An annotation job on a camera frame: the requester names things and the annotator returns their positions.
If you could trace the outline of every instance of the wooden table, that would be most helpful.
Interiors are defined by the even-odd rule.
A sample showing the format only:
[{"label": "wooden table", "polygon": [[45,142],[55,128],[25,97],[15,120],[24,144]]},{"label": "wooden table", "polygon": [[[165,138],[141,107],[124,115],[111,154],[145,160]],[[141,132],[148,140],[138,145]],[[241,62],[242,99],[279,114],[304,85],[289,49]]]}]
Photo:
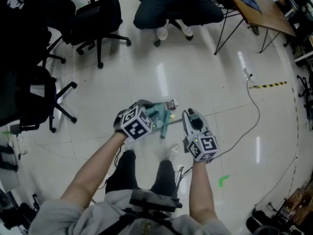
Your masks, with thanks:
[{"label": "wooden table", "polygon": [[[271,44],[271,42],[278,36],[279,33],[284,33],[287,35],[291,35],[293,37],[296,36],[287,18],[285,17],[283,12],[278,8],[278,6],[273,0],[255,0],[257,4],[259,5],[262,13],[248,6],[241,0],[231,0],[231,1],[235,9],[238,10],[239,13],[242,15],[243,19],[240,21],[237,27],[233,30],[233,32],[228,36],[226,41],[235,32],[235,30],[238,28],[238,26],[242,23],[243,20],[250,26],[259,26],[259,27],[263,27],[267,29],[264,43],[263,43],[260,53],[262,53]],[[224,21],[223,29],[221,32],[221,36],[220,36],[216,51],[214,53],[215,55],[226,43],[225,41],[219,48],[219,44],[220,44],[220,40],[221,40],[222,33],[224,30],[224,26],[226,23],[226,19],[227,17],[229,17],[228,12],[229,10],[227,10],[227,13],[225,15],[225,21]],[[271,40],[271,42],[265,48],[263,48],[269,29],[277,31],[278,34]]]}]

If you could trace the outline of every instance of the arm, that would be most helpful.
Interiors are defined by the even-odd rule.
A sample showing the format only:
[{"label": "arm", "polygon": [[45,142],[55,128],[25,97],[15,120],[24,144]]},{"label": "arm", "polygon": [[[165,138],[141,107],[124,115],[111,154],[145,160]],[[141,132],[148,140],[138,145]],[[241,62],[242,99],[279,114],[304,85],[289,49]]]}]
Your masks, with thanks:
[{"label": "arm", "polygon": [[199,223],[210,218],[216,218],[213,193],[205,162],[194,162],[189,194],[190,216]]},{"label": "arm", "polygon": [[83,165],[61,199],[87,208],[99,185],[104,180],[114,156],[127,136],[114,133]]}]

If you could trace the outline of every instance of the white marker cube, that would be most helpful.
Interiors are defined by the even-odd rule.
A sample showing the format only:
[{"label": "white marker cube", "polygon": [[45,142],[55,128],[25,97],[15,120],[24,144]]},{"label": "white marker cube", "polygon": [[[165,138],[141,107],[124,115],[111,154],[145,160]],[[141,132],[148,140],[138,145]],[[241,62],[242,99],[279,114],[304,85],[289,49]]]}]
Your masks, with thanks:
[{"label": "white marker cube", "polygon": [[197,162],[210,160],[219,151],[215,137],[205,135],[194,137],[187,148]]},{"label": "white marker cube", "polygon": [[122,130],[133,140],[138,140],[152,132],[152,120],[144,112],[144,108],[135,108],[124,113],[121,124]]}]

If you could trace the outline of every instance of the chair seat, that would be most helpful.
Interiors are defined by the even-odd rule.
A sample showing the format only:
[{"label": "chair seat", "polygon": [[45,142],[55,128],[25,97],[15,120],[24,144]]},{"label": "chair seat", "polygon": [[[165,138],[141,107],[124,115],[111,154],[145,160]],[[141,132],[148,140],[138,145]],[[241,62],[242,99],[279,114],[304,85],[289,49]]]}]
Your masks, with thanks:
[{"label": "chair seat", "polygon": [[121,7],[118,0],[98,0],[77,10],[76,14],[99,6],[99,12],[79,23],[72,29],[71,44],[77,45],[87,40],[101,38],[117,31],[121,24]]}]

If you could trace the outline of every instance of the white sneaker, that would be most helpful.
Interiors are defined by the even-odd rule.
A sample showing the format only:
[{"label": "white sneaker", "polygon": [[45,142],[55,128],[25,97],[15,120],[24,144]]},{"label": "white sneaker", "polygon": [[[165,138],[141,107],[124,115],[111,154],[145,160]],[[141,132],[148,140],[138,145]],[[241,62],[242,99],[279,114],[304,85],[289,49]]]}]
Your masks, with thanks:
[{"label": "white sneaker", "polygon": [[168,36],[167,26],[168,26],[169,21],[170,21],[169,19],[166,19],[165,25],[163,27],[156,29],[156,35],[161,41],[164,41],[165,39],[167,39],[167,36]]},{"label": "white sneaker", "polygon": [[178,156],[180,147],[178,145],[173,146],[165,153],[164,160],[169,160],[173,162],[173,160]]},{"label": "white sneaker", "polygon": [[125,141],[125,151],[134,150],[134,140],[131,138],[127,138]]},{"label": "white sneaker", "polygon": [[181,19],[175,19],[175,21],[180,25],[180,28],[182,32],[187,36],[187,37],[192,37],[194,35],[194,32],[192,31],[191,27],[185,25]]}]

